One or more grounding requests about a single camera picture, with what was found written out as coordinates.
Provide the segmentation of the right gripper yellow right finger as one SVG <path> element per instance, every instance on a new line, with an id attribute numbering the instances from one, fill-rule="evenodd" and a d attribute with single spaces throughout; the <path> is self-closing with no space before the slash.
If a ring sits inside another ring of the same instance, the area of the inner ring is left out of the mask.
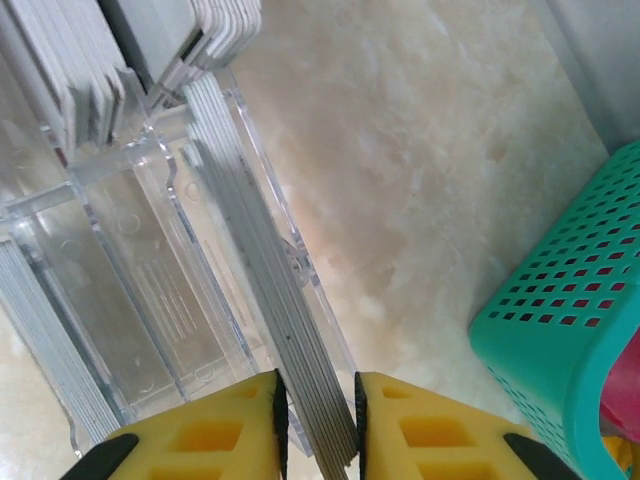
<path id="1" fill-rule="evenodd" d="M 354 378 L 362 479 L 576 479 L 531 431 L 376 372 Z"/>

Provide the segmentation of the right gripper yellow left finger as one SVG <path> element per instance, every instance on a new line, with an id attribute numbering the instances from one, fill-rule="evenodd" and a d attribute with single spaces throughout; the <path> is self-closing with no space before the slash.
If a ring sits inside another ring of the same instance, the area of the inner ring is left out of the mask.
<path id="1" fill-rule="evenodd" d="M 113 432 L 65 479 L 286 479 L 288 405 L 277 370 Z"/>

